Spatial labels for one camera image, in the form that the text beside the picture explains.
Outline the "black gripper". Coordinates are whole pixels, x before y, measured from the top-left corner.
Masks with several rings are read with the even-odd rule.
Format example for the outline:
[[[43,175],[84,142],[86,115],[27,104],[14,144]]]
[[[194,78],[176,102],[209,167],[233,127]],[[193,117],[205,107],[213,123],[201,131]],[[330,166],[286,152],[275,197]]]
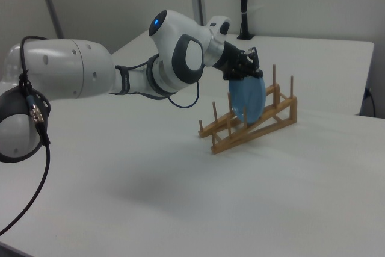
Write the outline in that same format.
[[[264,77],[263,71],[260,69],[256,47],[245,51],[229,42],[224,42],[223,53],[214,67],[222,71],[225,81],[235,81],[249,76]]]

